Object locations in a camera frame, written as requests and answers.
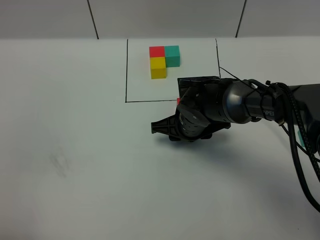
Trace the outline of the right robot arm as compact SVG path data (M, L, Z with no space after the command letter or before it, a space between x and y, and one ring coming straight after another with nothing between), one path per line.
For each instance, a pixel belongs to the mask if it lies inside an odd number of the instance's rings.
M168 135L172 141L210 139L231 124L287 121L285 92L279 86L217 76L184 77L177 82L180 101L175 114L151 123L153 134Z

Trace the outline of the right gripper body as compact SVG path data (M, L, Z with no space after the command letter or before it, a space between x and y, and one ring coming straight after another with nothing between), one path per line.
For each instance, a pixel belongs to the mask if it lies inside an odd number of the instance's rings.
M184 140L194 142L210 139L213 133L229 129L228 122L210 120L204 113L204 85L191 86L178 83L179 102L176 107L176 128Z

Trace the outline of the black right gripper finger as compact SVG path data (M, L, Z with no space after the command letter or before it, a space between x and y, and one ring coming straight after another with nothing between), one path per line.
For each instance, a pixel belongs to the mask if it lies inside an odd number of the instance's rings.
M161 133L171 137L177 137L176 116L172 115L162 120L151 123L151 133Z

